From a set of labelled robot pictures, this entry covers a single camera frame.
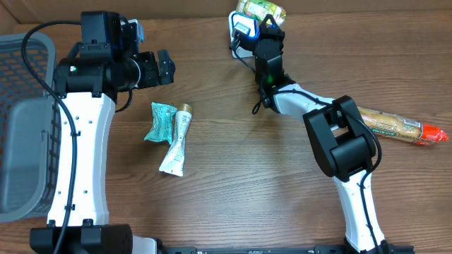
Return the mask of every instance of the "gray bin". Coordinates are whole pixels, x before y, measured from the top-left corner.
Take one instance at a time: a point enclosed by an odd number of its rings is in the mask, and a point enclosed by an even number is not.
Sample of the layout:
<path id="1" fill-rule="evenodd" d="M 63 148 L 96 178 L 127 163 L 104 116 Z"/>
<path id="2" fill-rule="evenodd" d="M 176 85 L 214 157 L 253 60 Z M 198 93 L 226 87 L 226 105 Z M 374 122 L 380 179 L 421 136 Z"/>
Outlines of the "gray bin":
<path id="1" fill-rule="evenodd" d="M 0 222 L 47 216 L 57 185 L 59 108 L 22 62 L 24 35 L 0 36 Z M 50 38 L 36 32 L 27 54 L 52 85 L 56 56 Z"/>

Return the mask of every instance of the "green package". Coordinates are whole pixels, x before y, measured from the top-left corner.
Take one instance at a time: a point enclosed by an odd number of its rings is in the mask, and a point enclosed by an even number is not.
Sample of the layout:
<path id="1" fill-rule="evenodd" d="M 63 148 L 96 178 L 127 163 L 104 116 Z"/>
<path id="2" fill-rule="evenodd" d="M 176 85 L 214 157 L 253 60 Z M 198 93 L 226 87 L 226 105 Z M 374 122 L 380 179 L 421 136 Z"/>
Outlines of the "green package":
<path id="1" fill-rule="evenodd" d="M 271 14 L 278 25 L 284 23 L 286 15 L 283 8 L 263 0 L 239 0 L 237 10 L 235 11 L 255 20 L 259 20 L 259 22 L 262 22 L 267 14 Z"/>
<path id="2" fill-rule="evenodd" d="M 177 108 L 160 104 L 152 103 L 153 107 L 153 127 L 150 129 L 149 133 L 144 137 L 144 140 L 152 142 L 163 142 L 168 141 L 172 144 L 172 118 L 177 112 Z"/>

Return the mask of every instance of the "wire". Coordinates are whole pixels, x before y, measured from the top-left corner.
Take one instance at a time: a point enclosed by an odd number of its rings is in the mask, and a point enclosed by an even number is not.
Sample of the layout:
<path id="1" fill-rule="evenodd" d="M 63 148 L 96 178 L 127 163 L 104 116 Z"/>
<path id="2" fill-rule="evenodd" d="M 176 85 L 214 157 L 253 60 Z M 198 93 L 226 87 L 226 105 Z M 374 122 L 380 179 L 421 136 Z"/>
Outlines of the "wire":
<path id="1" fill-rule="evenodd" d="M 130 106 L 130 104 L 132 103 L 132 97 L 133 97 L 133 93 L 132 93 L 132 89 L 130 89 L 129 90 L 129 98 L 127 99 L 126 104 L 124 106 L 122 106 L 121 109 L 116 110 L 114 113 L 119 113 L 119 112 L 127 109 Z"/>
<path id="2" fill-rule="evenodd" d="M 247 63 L 245 60 L 243 60 L 242 57 L 240 57 L 237 53 L 237 49 L 233 49 L 235 56 L 237 57 L 237 59 L 239 59 L 244 65 L 246 65 L 246 67 L 248 67 L 254 74 L 256 74 L 256 70 L 253 68 L 253 66 L 251 66 L 251 64 Z"/>
<path id="3" fill-rule="evenodd" d="M 314 96 L 311 96 L 311 95 L 309 95 L 309 94 L 307 94 L 305 92 L 297 91 L 297 90 L 277 91 L 277 92 L 274 92 L 272 95 L 285 94 L 285 93 L 294 93 L 294 94 L 305 96 L 306 98 L 314 101 L 317 104 L 323 105 L 323 106 L 330 105 L 327 102 L 322 102 L 321 100 L 319 100 L 318 98 L 315 98 Z M 253 115 L 257 114 L 257 112 L 261 108 L 261 104 L 265 101 L 265 99 L 266 98 L 263 98 L 263 99 L 259 100 L 259 102 L 256 103 L 256 105 L 254 105 L 253 110 L 251 111 L 251 113 Z M 360 121 L 359 119 L 354 117 L 349 111 L 347 111 L 345 109 L 341 109 L 341 112 L 343 112 L 344 114 L 349 116 L 351 119 L 355 120 L 359 125 L 364 127 L 369 132 L 370 136 L 372 137 L 372 140 L 375 142 L 375 146 L 376 146 L 376 149 L 377 149 L 377 152 L 378 152 L 378 155 L 377 155 L 375 163 L 371 166 L 371 168 L 369 170 L 367 170 L 366 174 L 362 177 L 361 182 L 359 183 L 359 191 L 361 193 L 362 207 L 364 209 L 364 216 L 366 217 L 367 227 L 369 228 L 369 231 L 370 231 L 370 234 L 371 234 L 371 237 L 372 237 L 372 241 L 374 242 L 376 253 L 379 254 L 380 253 L 379 245 L 376 242 L 374 228 L 371 225 L 371 221 L 370 221 L 370 218 L 369 218 L 369 212 L 367 211 L 366 197 L 364 196 L 364 189 L 365 189 L 364 182 L 366 181 L 366 178 L 380 165 L 381 157 L 382 157 L 381 144 L 380 144 L 378 138 L 376 138 L 374 132 L 363 121 Z"/>
<path id="4" fill-rule="evenodd" d="M 36 80 L 43 86 L 43 88 L 48 91 L 48 93 L 54 98 L 54 100 L 59 104 L 61 109 L 63 109 L 66 117 L 68 118 L 69 126 L 71 127 L 71 136 L 72 136 L 72 164 L 71 164 L 71 178 L 69 180 L 69 191 L 68 191 L 68 200 L 65 207 L 66 213 L 64 214 L 64 220 L 63 224 L 61 226 L 61 232 L 59 234 L 58 241 L 56 242 L 54 254 L 59 253 L 59 249 L 61 248 L 61 245 L 64 240 L 64 234 L 66 233 L 66 229 L 69 223 L 69 216 L 71 215 L 72 210 L 72 197 L 73 197 L 73 189 L 76 181 L 76 168 L 77 168 L 77 131 L 76 131 L 76 125 L 72 119 L 71 112 L 69 112 L 67 106 L 64 104 L 64 102 L 55 94 L 53 89 L 46 84 L 46 82 L 36 73 L 36 71 L 31 66 L 30 62 L 27 59 L 27 52 L 26 52 L 26 46 L 27 42 L 30 39 L 31 35 L 38 30 L 48 27 L 50 25 L 59 25 L 59 24 L 67 24 L 67 25 L 81 25 L 80 22 L 77 21 L 70 21 L 70 20 L 60 20 L 60 21 L 52 21 L 48 23 L 44 23 L 41 25 L 38 25 L 37 27 L 33 28 L 27 34 L 23 37 L 22 45 L 20 46 L 20 51 L 22 53 L 22 60 L 25 64 L 25 67 L 29 70 L 31 75 L 36 78 Z"/>

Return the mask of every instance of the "table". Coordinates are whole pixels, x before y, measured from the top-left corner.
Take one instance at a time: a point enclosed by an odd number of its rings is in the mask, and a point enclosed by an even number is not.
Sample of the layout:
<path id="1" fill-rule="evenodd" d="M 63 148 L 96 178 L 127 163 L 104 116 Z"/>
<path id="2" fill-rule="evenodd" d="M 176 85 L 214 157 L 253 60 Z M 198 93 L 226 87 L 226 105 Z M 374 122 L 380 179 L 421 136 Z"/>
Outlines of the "table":
<path id="1" fill-rule="evenodd" d="M 168 49 L 174 84 L 134 93 L 109 135 L 107 202 L 112 224 L 166 246 L 313 247 L 340 244 L 343 211 L 318 168 L 304 126 L 261 109 L 251 71 L 232 60 L 227 18 L 143 20 L 141 51 Z M 452 11 L 288 16 L 284 67 L 303 88 L 349 95 L 362 107 L 432 123 L 452 134 Z M 17 25 L 15 32 L 33 25 Z M 80 28 L 44 29 L 65 56 Z M 120 94 L 119 104 L 127 94 Z M 161 174 L 169 145 L 143 142 L 151 102 L 189 103 L 185 176 Z M 451 253 L 452 142 L 421 147 L 380 138 L 373 193 L 390 243 Z M 0 225 L 0 250 L 29 253 L 45 218 Z"/>

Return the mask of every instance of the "wall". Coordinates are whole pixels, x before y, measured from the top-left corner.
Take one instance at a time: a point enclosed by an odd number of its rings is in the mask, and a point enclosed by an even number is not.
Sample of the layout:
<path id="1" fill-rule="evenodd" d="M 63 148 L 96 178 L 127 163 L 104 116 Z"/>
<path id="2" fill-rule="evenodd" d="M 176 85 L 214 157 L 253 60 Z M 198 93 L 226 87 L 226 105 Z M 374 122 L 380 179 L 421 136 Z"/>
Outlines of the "wall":
<path id="1" fill-rule="evenodd" d="M 13 16 L 0 4 L 0 35 L 13 33 L 14 25 L 17 25 Z"/>
<path id="2" fill-rule="evenodd" d="M 127 18 L 227 16 L 237 0 L 0 0 L 21 23 L 79 20 L 81 11 L 117 11 Z M 289 14 L 452 8 L 452 0 L 273 0 Z"/>

